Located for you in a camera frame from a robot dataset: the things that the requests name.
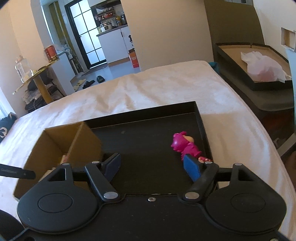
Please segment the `Minnie mouse red figurine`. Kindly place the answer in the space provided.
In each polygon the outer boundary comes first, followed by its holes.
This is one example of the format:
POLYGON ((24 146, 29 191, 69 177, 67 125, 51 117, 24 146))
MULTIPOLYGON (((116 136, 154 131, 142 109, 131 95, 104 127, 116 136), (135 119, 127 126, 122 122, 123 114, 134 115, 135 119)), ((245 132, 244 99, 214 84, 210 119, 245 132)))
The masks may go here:
POLYGON ((199 157, 198 161, 201 163, 206 163, 206 162, 213 162, 211 159, 205 158, 205 157, 199 157))

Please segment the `brown cardboard box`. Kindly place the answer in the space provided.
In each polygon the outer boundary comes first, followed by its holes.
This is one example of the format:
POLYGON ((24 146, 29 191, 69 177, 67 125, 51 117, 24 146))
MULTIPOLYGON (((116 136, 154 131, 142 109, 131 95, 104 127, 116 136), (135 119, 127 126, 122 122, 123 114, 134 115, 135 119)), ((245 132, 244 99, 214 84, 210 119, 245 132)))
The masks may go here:
POLYGON ((36 173, 36 179, 20 179, 14 197, 20 199, 47 171, 62 161, 70 163, 73 168, 81 168, 92 161, 101 161, 102 157, 102 142, 86 122, 47 128, 41 133, 24 166, 36 173))

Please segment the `white power adapter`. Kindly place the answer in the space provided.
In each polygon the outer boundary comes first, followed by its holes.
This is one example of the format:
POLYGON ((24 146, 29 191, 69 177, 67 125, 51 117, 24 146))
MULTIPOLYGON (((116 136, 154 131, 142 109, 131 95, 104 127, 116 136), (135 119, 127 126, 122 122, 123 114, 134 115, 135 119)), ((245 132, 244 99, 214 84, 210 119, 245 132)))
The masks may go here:
POLYGON ((43 179, 48 178, 50 174, 52 174, 56 169, 48 170, 43 176, 43 179))

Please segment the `magenta figurine toy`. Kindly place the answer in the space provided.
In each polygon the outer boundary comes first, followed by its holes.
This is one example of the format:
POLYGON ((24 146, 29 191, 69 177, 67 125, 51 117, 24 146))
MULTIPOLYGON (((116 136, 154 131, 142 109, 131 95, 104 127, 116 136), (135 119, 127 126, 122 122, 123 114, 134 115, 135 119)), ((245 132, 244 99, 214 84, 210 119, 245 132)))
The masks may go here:
POLYGON ((198 159, 202 155, 202 151, 195 145, 194 139, 187 135, 187 132, 173 134, 173 142, 171 147, 175 152, 181 154, 181 160, 184 161, 186 154, 198 159))

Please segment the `black shallow tray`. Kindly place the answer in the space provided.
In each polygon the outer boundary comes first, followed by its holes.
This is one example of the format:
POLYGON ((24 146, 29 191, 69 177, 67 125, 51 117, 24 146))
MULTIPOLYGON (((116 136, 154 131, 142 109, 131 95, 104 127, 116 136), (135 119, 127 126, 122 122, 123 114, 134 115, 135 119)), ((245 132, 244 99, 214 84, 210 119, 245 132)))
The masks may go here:
POLYGON ((86 120, 106 155, 119 153, 121 166, 111 185, 125 194, 180 194, 192 185, 181 155, 171 144, 182 131, 203 156, 212 158, 196 102, 184 102, 86 120))

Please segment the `round gold side table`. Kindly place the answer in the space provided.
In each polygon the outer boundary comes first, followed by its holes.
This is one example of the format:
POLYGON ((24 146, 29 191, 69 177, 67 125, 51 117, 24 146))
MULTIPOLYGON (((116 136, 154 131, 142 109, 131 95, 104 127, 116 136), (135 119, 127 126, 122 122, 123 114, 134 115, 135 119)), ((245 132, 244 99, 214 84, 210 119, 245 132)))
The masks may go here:
POLYGON ((49 104, 53 102, 53 99, 51 98, 48 90, 46 89, 46 85, 43 83, 40 74, 43 73, 45 70, 47 70, 51 65, 58 62, 60 59, 56 59, 53 62, 47 64, 46 66, 42 67, 40 70, 38 70, 32 77, 30 77, 27 81, 25 81, 21 86, 19 86, 12 95, 15 95, 22 87, 24 87, 27 83, 29 83, 31 80, 34 80, 34 83, 41 93, 41 96, 43 97, 46 104, 49 104))

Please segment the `black slippers on floor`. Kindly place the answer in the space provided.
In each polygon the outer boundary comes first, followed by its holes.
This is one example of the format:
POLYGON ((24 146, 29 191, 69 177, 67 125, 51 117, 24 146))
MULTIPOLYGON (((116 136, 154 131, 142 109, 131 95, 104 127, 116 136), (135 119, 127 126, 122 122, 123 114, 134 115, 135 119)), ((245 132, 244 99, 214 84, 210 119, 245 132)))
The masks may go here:
POLYGON ((86 82, 83 84, 82 89, 86 89, 86 88, 92 86, 93 84, 95 84, 95 82, 97 82, 97 83, 103 83, 103 82, 105 82, 105 79, 104 79, 101 75, 98 75, 98 76, 96 77, 96 80, 86 81, 86 82))

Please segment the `clear glass jar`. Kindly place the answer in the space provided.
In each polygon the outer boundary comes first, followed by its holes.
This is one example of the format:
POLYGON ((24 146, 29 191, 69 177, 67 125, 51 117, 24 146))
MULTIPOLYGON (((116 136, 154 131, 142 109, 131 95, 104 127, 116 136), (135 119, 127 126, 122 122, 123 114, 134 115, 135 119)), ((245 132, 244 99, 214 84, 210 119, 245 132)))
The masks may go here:
POLYGON ((16 59, 15 70, 17 71, 22 83, 25 83, 29 78, 34 75, 34 72, 26 58, 22 55, 16 59))

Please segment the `white plastic bag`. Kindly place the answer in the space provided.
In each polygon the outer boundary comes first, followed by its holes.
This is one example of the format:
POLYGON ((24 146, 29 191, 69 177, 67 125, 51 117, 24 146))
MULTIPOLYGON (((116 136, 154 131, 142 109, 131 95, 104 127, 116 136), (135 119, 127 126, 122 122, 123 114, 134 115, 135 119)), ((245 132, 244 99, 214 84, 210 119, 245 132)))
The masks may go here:
POLYGON ((255 82, 275 82, 285 83, 292 80, 282 68, 282 66, 269 56, 260 52, 241 52, 241 60, 247 64, 247 74, 255 82))

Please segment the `orange box on floor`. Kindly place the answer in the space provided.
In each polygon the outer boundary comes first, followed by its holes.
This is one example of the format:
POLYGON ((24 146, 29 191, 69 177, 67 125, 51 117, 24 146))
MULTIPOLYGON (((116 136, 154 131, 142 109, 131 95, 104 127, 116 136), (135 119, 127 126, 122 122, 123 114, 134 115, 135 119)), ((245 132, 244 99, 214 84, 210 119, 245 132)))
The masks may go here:
POLYGON ((130 49, 128 51, 128 55, 129 55, 129 58, 130 58, 130 61, 132 63, 132 66, 133 68, 138 68, 139 67, 139 63, 138 63, 138 59, 137 59, 137 55, 136 55, 136 52, 135 52, 135 49, 130 49))

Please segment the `cardboard lined black tray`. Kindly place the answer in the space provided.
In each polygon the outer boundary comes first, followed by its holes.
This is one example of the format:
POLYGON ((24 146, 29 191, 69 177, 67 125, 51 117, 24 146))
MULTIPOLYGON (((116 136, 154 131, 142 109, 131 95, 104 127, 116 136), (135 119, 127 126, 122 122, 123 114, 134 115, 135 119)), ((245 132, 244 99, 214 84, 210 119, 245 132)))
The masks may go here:
POLYGON ((217 54, 242 76, 254 91, 292 88, 288 60, 268 45, 255 43, 217 43, 217 54))

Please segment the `red tin can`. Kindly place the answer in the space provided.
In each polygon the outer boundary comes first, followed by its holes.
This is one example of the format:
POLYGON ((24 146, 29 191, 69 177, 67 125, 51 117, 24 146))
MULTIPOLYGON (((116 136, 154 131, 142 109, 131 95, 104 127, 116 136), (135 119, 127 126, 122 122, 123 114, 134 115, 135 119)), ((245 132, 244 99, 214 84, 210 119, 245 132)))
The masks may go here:
POLYGON ((47 48, 45 48, 44 52, 46 54, 46 57, 47 57, 49 63, 51 63, 59 58, 54 45, 50 45, 47 48))

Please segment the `white kitchen cabinet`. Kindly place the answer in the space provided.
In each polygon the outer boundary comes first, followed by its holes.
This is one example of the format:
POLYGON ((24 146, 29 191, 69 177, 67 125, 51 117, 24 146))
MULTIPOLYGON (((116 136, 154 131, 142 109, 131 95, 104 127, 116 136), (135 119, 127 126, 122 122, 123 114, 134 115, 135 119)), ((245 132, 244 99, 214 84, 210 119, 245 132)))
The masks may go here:
POLYGON ((129 58, 128 51, 132 49, 130 35, 128 25, 97 35, 108 64, 129 58))

